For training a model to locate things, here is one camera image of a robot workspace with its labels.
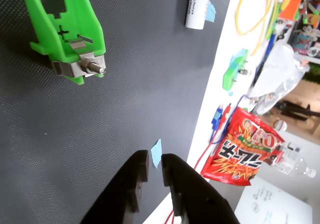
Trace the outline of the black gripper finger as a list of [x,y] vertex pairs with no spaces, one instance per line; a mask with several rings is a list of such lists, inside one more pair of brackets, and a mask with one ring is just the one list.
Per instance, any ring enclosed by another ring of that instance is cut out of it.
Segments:
[[83,217],[82,224],[132,224],[148,181],[149,153],[138,150],[122,165]]
[[163,183],[183,224],[238,224],[227,200],[175,154],[161,156]]

